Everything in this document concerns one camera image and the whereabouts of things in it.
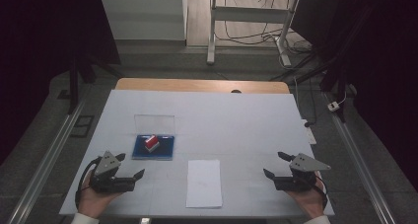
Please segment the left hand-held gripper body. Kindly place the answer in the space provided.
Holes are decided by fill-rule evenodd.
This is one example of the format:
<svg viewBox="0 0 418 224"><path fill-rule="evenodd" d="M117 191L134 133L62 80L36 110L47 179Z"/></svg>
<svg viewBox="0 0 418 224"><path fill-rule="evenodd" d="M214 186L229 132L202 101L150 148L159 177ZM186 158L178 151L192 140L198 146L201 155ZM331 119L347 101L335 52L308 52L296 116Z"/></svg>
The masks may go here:
<svg viewBox="0 0 418 224"><path fill-rule="evenodd" d="M113 154L105 151L90 178L90 187L97 193L121 193L133 191L136 181L131 178L118 178L115 174L121 162Z"/></svg>

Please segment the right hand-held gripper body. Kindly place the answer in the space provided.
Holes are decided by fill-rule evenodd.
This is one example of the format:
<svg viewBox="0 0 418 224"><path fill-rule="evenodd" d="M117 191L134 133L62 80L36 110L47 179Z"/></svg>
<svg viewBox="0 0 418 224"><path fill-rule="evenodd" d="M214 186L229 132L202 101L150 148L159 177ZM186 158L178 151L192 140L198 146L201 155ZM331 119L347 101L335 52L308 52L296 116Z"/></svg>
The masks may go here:
<svg viewBox="0 0 418 224"><path fill-rule="evenodd" d="M292 162L289 162L291 177L276 177L274 184L277 190L307 191L316 182L317 171L327 171L331 167L306 154L299 153Z"/></svg>

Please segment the red and white stamp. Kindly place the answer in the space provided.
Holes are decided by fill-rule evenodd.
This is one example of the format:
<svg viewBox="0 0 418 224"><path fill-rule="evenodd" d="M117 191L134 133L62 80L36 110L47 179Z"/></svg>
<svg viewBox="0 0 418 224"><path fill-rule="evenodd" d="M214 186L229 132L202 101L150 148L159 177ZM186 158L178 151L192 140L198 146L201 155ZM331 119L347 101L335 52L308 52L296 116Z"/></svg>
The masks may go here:
<svg viewBox="0 0 418 224"><path fill-rule="evenodd" d="M149 153L152 153L155 149L157 149L160 146L158 136L157 135L151 135L149 138L147 138L144 141L144 145L145 145L146 150Z"/></svg>

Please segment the blue ink pad box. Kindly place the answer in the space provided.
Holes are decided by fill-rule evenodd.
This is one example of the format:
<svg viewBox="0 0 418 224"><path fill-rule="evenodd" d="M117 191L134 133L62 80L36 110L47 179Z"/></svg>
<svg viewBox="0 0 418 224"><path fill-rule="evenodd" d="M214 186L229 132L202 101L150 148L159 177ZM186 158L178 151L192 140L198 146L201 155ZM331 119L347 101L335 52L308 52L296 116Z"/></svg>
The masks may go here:
<svg viewBox="0 0 418 224"><path fill-rule="evenodd" d="M132 158L136 160L171 160L174 152L175 123L173 115L135 114L136 139ZM160 146L149 153L144 141L157 135Z"/></svg>

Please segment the white paper sheet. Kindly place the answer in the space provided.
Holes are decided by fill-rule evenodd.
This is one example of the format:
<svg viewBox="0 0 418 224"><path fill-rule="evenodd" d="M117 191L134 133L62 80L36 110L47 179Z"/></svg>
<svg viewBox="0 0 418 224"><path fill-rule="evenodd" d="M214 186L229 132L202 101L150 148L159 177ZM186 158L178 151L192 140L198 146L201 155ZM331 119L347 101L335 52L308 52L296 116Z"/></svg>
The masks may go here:
<svg viewBox="0 0 418 224"><path fill-rule="evenodd" d="M191 160L187 171L187 208L220 208L223 205L219 160Z"/></svg>

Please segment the person's right hand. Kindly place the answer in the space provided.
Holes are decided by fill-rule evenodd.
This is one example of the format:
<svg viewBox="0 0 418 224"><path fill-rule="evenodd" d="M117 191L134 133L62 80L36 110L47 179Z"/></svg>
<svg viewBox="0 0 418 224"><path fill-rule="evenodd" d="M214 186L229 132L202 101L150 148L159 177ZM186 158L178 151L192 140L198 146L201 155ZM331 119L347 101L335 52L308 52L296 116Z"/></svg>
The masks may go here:
<svg viewBox="0 0 418 224"><path fill-rule="evenodd" d="M315 177L316 182L314 187L308 191L287 191L301 210L308 216L310 220L324 215L323 206L323 183L319 177Z"/></svg>

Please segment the person's left hand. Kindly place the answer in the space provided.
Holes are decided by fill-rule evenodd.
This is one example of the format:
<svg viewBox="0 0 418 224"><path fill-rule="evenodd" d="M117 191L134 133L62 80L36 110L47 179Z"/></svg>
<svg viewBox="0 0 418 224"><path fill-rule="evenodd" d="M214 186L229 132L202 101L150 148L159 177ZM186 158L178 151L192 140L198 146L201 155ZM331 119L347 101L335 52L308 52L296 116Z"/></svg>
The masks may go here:
<svg viewBox="0 0 418 224"><path fill-rule="evenodd" d="M82 183L78 212L91 218L98 219L109 204L120 196L120 193L96 193L90 188L90 179L85 178Z"/></svg>

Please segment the black metal stand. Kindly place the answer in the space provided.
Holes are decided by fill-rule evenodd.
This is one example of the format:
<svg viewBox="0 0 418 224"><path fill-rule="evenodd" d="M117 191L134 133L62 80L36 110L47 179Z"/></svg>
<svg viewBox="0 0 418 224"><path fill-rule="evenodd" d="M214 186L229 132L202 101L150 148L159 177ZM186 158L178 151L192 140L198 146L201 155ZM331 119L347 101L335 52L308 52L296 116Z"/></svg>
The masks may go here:
<svg viewBox="0 0 418 224"><path fill-rule="evenodd" d="M124 75L112 68L108 63L98 59L97 57L91 54L76 55L72 63L70 64L69 69L69 110L68 113L72 114L77 106L79 105L79 79L78 76L81 76L85 83L92 84L96 81L96 74L93 70L93 66L97 65L110 75L116 77L117 79L123 78Z"/></svg>
<svg viewBox="0 0 418 224"><path fill-rule="evenodd" d="M345 121L344 102L346 99L346 60L349 49L357 34L358 13L344 4L309 4L303 2L296 10L292 25L303 37L313 40L313 49L306 50L305 56L285 73L273 77L286 79L315 58L319 58L319 66L309 73L298 76L293 85L311 79L324 72L319 87L323 92L330 91L335 84L337 88L337 104L335 111L342 122Z"/></svg>

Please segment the wooden table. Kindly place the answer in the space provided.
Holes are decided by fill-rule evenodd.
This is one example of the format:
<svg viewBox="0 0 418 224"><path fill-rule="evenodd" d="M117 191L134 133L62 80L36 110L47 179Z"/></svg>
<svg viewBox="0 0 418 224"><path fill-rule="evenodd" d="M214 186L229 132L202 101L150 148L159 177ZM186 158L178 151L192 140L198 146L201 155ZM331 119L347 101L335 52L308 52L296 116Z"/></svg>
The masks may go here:
<svg viewBox="0 0 418 224"><path fill-rule="evenodd" d="M121 78L116 90L170 91L170 92L217 92L240 91L251 94L289 94L283 82Z"/></svg>

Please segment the black curtain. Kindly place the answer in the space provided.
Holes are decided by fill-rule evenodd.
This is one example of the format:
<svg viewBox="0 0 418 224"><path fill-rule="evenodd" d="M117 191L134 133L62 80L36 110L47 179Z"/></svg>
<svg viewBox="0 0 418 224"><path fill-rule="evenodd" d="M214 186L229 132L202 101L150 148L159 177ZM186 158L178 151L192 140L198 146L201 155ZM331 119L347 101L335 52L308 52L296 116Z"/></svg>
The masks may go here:
<svg viewBox="0 0 418 224"><path fill-rule="evenodd" d="M326 60L368 3L344 60L347 81L354 107L418 190L418 0L301 0L293 29Z"/></svg>
<svg viewBox="0 0 418 224"><path fill-rule="evenodd" d="M118 64L102 0L0 0L0 164L75 62Z"/></svg>

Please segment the white cabinet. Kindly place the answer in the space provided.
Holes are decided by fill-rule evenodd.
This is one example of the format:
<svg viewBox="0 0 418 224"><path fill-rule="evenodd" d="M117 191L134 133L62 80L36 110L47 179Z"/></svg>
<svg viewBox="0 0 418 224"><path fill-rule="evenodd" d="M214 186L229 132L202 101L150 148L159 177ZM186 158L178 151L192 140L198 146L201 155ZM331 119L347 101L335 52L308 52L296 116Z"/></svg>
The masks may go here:
<svg viewBox="0 0 418 224"><path fill-rule="evenodd" d="M186 40L187 0L102 0L115 39Z"/></svg>

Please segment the black floor frame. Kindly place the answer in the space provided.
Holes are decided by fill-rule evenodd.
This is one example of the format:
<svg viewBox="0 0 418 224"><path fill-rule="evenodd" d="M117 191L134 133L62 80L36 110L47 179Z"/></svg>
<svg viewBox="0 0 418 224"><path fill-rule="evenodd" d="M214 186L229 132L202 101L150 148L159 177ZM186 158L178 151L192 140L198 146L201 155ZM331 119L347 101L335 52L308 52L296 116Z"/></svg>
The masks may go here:
<svg viewBox="0 0 418 224"><path fill-rule="evenodd" d="M80 115L71 131L70 136L75 138L86 138L94 122L93 115Z"/></svg>

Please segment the aluminium floor rail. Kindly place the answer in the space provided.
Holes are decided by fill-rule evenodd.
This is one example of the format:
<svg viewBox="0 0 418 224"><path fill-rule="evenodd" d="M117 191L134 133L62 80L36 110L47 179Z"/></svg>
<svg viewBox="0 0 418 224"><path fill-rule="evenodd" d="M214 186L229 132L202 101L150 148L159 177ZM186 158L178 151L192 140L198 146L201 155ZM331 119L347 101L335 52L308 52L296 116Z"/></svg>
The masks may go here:
<svg viewBox="0 0 418 224"><path fill-rule="evenodd" d="M396 224L392 211L390 210L383 193L375 182L372 173L369 170L354 137L347 124L343 122L336 112L327 110L336 126L336 129L346 147L354 167L362 181L365 191L368 193L371 203L382 224Z"/></svg>
<svg viewBox="0 0 418 224"><path fill-rule="evenodd" d="M85 103L86 100L81 99L74 110L65 116L6 224L26 223Z"/></svg>

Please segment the white desk frame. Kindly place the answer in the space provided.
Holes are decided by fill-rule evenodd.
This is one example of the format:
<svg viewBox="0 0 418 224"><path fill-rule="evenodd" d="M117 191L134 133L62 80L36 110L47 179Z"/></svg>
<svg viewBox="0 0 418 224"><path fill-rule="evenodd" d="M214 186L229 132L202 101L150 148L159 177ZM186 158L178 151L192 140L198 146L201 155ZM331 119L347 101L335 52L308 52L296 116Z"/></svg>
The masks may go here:
<svg viewBox="0 0 418 224"><path fill-rule="evenodd" d="M299 0L289 0L286 9L261 9L247 7L229 7L227 5L217 6L217 0L210 2L210 33L207 51L207 64L213 65L215 62L215 26L217 21L248 22L281 24L282 32L279 37L274 38L274 42L279 51L279 59L283 66L291 65L290 58L285 49L285 40L291 27L291 23L296 13Z"/></svg>

